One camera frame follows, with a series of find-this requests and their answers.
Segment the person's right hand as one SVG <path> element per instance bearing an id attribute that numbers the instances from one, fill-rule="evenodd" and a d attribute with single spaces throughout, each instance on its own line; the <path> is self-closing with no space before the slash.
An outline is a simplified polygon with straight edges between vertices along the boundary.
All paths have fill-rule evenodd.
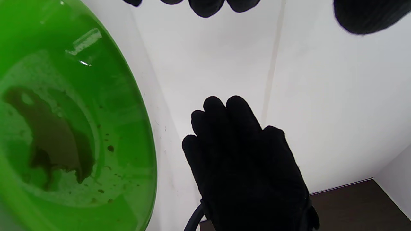
<path id="1" fill-rule="evenodd" d="M 193 111 L 182 149 L 216 231 L 317 231 L 320 221 L 283 130 L 240 96 Z"/>

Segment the person's left hand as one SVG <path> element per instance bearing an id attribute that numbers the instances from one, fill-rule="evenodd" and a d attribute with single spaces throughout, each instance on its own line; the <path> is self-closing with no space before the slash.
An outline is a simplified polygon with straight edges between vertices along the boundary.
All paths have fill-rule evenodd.
<path id="1" fill-rule="evenodd" d="M 259 0 L 189 0 L 190 8 L 202 18 L 216 14 L 228 3 L 237 13 L 246 12 Z M 411 11 L 409 0 L 334 0 L 335 19 L 353 35 L 369 35 L 391 27 Z"/>

